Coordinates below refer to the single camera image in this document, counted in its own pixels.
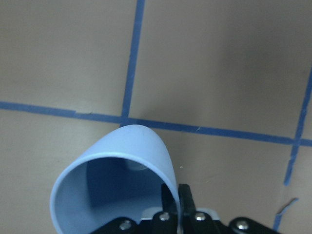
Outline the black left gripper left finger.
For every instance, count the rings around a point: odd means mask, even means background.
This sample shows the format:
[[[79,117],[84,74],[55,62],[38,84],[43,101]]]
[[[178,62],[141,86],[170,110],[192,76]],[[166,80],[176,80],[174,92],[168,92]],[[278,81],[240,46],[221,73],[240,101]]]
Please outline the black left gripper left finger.
[[[165,183],[161,184],[161,203],[163,213],[177,215],[176,202],[170,189]]]

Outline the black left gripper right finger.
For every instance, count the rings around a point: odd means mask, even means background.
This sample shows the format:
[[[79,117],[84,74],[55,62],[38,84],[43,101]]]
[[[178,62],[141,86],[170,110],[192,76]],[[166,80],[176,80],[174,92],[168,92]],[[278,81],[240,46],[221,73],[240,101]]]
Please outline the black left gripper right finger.
[[[196,207],[190,186],[187,184],[179,184],[178,194],[182,216],[185,217],[194,214],[196,212]]]

